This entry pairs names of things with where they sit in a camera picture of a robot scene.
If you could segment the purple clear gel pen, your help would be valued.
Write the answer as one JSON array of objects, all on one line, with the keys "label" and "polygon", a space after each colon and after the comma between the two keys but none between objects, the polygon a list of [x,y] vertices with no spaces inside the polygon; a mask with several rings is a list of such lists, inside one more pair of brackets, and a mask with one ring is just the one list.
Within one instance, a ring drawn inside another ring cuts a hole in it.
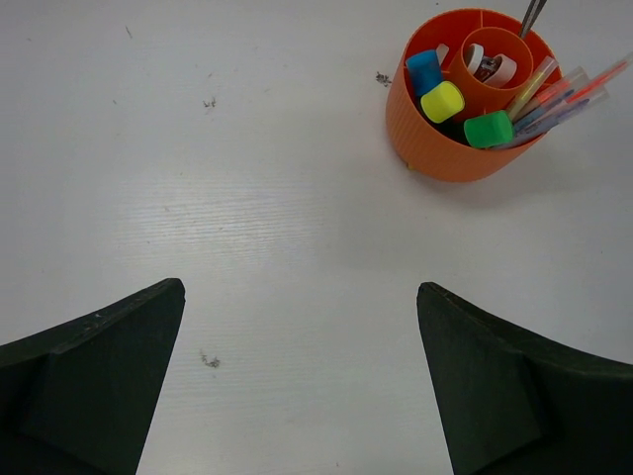
[{"label": "purple clear gel pen", "polygon": [[532,124],[530,127],[519,131],[510,142],[492,146],[491,150],[514,148],[532,141],[534,138],[547,133],[550,129],[551,127],[547,124]]}]

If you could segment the orange highlighter pen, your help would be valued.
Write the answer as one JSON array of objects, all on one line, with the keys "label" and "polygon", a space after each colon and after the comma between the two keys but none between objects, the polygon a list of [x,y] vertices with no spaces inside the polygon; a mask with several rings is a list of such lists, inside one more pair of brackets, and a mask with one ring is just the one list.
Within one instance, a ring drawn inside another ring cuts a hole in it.
[{"label": "orange highlighter pen", "polygon": [[562,94],[577,80],[588,80],[587,73],[582,66],[578,66],[568,74],[564,75],[561,79],[553,84],[545,84],[544,89],[537,92],[532,99],[519,111],[514,121],[521,119],[532,110],[543,105],[554,96]]}]

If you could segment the orange round compartment container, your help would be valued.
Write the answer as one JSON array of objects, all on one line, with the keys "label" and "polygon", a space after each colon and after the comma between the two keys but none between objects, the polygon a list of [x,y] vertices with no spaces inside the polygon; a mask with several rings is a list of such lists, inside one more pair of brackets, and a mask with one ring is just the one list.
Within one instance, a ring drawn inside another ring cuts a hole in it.
[{"label": "orange round compartment container", "polygon": [[[441,44],[449,47],[441,66],[443,78],[454,83],[465,97],[465,109],[446,126],[460,128],[466,119],[505,108],[524,87],[535,68],[547,56],[555,57],[550,46],[535,32],[518,36],[520,22],[494,10],[465,8],[441,13],[412,33],[392,78],[386,103],[387,136],[397,156],[414,169],[446,182],[472,182],[486,178],[541,141],[539,137],[514,148],[477,149],[447,136],[419,111],[419,100],[411,85],[406,61]],[[492,87],[476,80],[464,60],[466,48],[479,44],[494,55],[503,53],[517,63],[507,85]]]}]

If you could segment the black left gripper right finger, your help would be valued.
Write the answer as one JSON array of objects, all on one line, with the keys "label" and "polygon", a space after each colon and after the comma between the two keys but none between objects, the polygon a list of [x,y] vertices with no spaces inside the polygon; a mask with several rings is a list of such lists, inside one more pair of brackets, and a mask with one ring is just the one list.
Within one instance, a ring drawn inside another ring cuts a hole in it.
[{"label": "black left gripper right finger", "polygon": [[496,317],[433,282],[417,315],[456,474],[629,474],[632,367]]}]

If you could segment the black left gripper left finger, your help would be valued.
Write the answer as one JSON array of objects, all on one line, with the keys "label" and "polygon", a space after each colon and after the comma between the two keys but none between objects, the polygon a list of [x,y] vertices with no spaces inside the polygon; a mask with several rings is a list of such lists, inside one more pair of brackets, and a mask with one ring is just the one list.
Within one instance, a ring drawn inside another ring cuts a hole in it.
[{"label": "black left gripper left finger", "polygon": [[2,345],[2,473],[136,473],[184,307],[167,278]]}]

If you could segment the blue clear gel pen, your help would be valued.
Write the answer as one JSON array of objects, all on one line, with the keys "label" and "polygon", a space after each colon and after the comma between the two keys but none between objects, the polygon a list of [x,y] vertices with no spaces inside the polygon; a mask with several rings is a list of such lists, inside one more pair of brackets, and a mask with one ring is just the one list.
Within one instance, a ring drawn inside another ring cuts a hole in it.
[{"label": "blue clear gel pen", "polygon": [[600,87],[593,92],[585,94],[579,99],[571,102],[561,100],[557,105],[544,112],[539,117],[532,113],[521,119],[515,127],[515,135],[522,129],[530,127],[532,124],[547,124],[550,127],[565,122],[583,109],[599,103],[609,97],[608,91],[604,87]]}]

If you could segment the green capped black highlighter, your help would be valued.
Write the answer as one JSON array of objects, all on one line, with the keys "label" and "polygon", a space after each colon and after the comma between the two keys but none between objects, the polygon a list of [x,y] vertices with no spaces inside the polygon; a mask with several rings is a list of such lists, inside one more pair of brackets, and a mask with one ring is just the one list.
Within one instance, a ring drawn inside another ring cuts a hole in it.
[{"label": "green capped black highlighter", "polygon": [[509,143],[513,124],[505,110],[468,119],[463,125],[467,143],[473,148],[489,148]]}]

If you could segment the white eraser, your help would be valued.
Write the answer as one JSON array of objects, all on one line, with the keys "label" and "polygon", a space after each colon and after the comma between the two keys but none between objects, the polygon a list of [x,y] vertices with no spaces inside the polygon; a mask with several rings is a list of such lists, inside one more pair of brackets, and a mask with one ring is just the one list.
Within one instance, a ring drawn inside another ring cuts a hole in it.
[{"label": "white eraser", "polygon": [[437,48],[435,49],[435,52],[436,52],[436,55],[437,55],[437,59],[438,59],[438,63],[439,63],[440,66],[443,65],[444,60],[447,57],[449,51],[450,51],[450,48],[446,44],[439,44],[437,46]]}]

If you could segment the yellow clear gel pen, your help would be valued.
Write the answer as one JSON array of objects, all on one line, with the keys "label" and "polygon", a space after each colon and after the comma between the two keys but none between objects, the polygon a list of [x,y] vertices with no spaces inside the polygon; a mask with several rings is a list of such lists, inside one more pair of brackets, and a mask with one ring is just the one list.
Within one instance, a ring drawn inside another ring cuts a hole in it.
[{"label": "yellow clear gel pen", "polygon": [[546,56],[537,68],[533,71],[531,76],[526,81],[523,88],[514,96],[512,101],[505,109],[508,118],[514,122],[520,111],[527,105],[527,103],[534,97],[538,89],[543,85],[545,80],[552,74],[552,72],[558,67],[558,61],[551,57]]}]

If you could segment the yellow capped black highlighter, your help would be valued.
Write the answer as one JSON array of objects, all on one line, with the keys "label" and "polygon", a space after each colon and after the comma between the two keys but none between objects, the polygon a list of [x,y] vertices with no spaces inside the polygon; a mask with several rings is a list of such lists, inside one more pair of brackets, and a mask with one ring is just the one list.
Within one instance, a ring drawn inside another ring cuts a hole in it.
[{"label": "yellow capped black highlighter", "polygon": [[465,108],[460,89],[450,81],[442,81],[420,98],[424,116],[434,124],[441,124]]}]

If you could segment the pink white mini stapler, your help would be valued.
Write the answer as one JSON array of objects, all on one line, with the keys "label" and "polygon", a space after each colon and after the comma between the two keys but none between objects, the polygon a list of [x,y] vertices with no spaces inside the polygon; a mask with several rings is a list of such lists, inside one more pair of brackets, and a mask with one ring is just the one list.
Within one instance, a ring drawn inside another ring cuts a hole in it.
[{"label": "pink white mini stapler", "polygon": [[467,71],[478,81],[494,88],[502,88],[515,76],[516,62],[504,55],[488,56],[484,47],[470,44],[464,52]]}]

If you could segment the blue capped black highlighter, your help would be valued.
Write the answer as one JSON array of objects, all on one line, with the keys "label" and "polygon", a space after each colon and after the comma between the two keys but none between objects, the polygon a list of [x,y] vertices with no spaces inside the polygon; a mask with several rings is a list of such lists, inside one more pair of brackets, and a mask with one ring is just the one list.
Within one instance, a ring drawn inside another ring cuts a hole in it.
[{"label": "blue capped black highlighter", "polygon": [[443,81],[435,49],[428,49],[406,59],[405,66],[415,97],[421,97]]}]

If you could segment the black handled scissors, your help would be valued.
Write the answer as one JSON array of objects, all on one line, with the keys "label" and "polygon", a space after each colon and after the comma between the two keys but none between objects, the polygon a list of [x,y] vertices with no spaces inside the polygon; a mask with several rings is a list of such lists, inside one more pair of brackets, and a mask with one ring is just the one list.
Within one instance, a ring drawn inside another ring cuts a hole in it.
[{"label": "black handled scissors", "polygon": [[525,39],[530,33],[534,23],[538,19],[541,11],[546,5],[547,0],[531,0],[526,12],[524,14],[521,26],[518,32],[518,36],[521,39]]}]

